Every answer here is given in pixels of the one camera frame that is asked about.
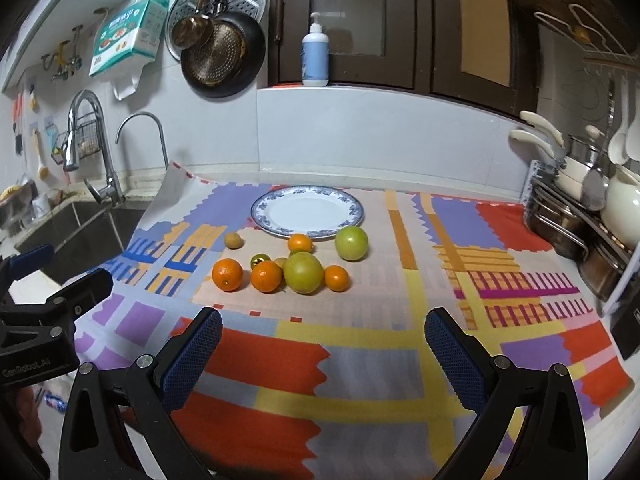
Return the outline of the brown kiwi fruit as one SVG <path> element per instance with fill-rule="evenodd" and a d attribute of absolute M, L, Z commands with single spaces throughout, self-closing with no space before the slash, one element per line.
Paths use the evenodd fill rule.
<path fill-rule="evenodd" d="M 230 232 L 224 236 L 224 246 L 229 249 L 240 249 L 244 245 L 244 240 L 238 232 Z"/>

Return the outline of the small green tomato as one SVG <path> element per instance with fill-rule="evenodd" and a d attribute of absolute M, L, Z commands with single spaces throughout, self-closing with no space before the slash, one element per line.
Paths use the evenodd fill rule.
<path fill-rule="evenodd" d="M 261 264 L 266 261 L 270 261 L 271 258 L 266 254 L 256 254 L 252 258 L 250 258 L 250 268 L 255 269 L 258 264 Z"/>

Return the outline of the large yellow-green apple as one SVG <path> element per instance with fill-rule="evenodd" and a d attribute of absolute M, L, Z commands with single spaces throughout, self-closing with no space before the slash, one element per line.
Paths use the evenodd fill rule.
<path fill-rule="evenodd" d="M 294 292 L 310 295 L 321 286 L 324 270 L 314 255 L 309 252 L 296 252 L 286 260 L 283 276 L 285 283 Z"/>

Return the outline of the small orange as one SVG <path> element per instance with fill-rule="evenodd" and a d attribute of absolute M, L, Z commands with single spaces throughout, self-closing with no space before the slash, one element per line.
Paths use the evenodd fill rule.
<path fill-rule="evenodd" d="M 324 269 L 324 284 L 332 292 L 346 292 L 350 287 L 350 277 L 344 268 L 332 264 Z"/>

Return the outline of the green apple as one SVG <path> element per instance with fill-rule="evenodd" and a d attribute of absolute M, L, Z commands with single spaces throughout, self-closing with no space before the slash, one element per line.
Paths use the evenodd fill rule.
<path fill-rule="evenodd" d="M 346 226 L 335 235 L 335 248 L 337 255 L 346 261 L 359 261 L 369 251 L 369 239 L 367 233 L 359 226 Z"/>

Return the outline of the steel kitchen sink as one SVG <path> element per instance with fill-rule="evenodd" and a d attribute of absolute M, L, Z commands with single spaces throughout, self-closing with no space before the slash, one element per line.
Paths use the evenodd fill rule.
<path fill-rule="evenodd" d="M 126 248 L 148 200 L 127 200 L 119 206 L 68 200 L 58 211 L 15 245 L 22 254 L 49 244 L 54 257 L 41 271 L 62 285 L 120 255 Z"/>

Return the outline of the chrome pull-down faucet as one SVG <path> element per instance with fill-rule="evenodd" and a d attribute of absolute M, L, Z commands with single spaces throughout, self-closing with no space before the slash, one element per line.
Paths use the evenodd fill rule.
<path fill-rule="evenodd" d="M 114 206 L 125 201 L 106 138 L 101 102 L 91 90 L 81 90 L 70 102 L 67 114 L 67 136 L 63 151 L 63 169 L 73 172 L 80 168 L 82 158 L 100 153 L 105 169 L 105 185 L 96 188 L 85 179 L 85 186 L 98 204 Z"/>

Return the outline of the colourful patterned table cloth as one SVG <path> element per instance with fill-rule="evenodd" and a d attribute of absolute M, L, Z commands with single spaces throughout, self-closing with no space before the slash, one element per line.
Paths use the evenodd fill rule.
<path fill-rule="evenodd" d="M 219 259 L 288 254 L 250 221 L 265 192 L 172 166 L 106 263 L 112 296 L 78 321 L 81 359 L 125 367 L 216 308 L 222 341 L 174 415 L 206 460 L 285 479 L 427 479 L 473 419 L 424 340 L 425 315 L 444 307 L 518 366 L 565 365 L 591 477 L 613 468 L 639 428 L 639 364 L 620 359 L 596 300 L 520 205 L 359 189 L 370 247 L 346 264 L 346 292 L 223 292 L 210 276 Z M 240 249 L 224 246 L 230 232 Z"/>

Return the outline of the white ceramic jug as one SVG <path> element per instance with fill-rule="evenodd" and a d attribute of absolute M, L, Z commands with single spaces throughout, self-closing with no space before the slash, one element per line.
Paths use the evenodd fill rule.
<path fill-rule="evenodd" d="M 627 248 L 634 249 L 637 246 L 640 238 L 638 174 L 624 166 L 615 166 L 615 174 L 608 181 L 601 219 L 605 227 Z"/>

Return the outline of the blue rimmed white plate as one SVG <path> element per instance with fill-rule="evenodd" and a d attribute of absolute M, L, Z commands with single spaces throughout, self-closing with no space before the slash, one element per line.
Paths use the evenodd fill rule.
<path fill-rule="evenodd" d="M 359 226 L 364 209 L 356 197 L 338 188 L 294 185 L 258 197 L 250 218 L 277 237 L 305 234 L 311 240 L 326 240 L 348 226 Z"/>

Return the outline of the hanging steel spatula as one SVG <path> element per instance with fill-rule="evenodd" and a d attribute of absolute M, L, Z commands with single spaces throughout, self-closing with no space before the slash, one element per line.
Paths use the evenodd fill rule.
<path fill-rule="evenodd" d="M 615 113 L 615 78 L 611 74 L 608 77 L 608 116 L 606 116 L 606 126 L 604 130 L 604 140 L 600 145 L 598 156 L 584 180 L 582 180 L 582 196 L 580 202 L 589 211 L 599 211 L 605 205 L 606 185 L 602 171 L 602 156 L 608 146 L 608 136 L 611 133 Z"/>

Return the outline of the teal white cardboard box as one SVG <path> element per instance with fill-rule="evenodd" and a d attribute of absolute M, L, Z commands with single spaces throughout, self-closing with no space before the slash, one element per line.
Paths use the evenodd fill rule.
<path fill-rule="evenodd" d="M 137 0 L 108 18 L 96 33 L 89 75 L 130 74 L 155 60 L 169 0 Z"/>

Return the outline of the small brass saucepan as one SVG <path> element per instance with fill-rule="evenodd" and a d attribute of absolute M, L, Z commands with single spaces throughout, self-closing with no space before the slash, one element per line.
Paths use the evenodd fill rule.
<path fill-rule="evenodd" d="M 208 0 L 196 0 L 192 12 L 172 26 L 170 38 L 177 50 L 189 49 L 205 40 L 210 29 L 209 18 L 203 13 L 207 3 Z"/>

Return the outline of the hanging white ladle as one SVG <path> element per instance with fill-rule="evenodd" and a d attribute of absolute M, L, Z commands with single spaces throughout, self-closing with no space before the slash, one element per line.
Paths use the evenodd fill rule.
<path fill-rule="evenodd" d="M 608 158 L 615 165 L 625 165 L 629 160 L 626 152 L 626 135 L 628 131 L 629 103 L 628 80 L 626 76 L 620 77 L 620 125 L 616 133 L 608 141 Z"/>

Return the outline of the white blue pump bottle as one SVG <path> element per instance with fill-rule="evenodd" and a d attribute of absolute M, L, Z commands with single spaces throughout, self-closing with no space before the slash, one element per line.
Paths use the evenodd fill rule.
<path fill-rule="evenodd" d="M 329 36 L 320 24 L 320 14 L 310 14 L 308 34 L 302 40 L 302 83 L 307 87 L 325 87 L 329 83 Z"/>

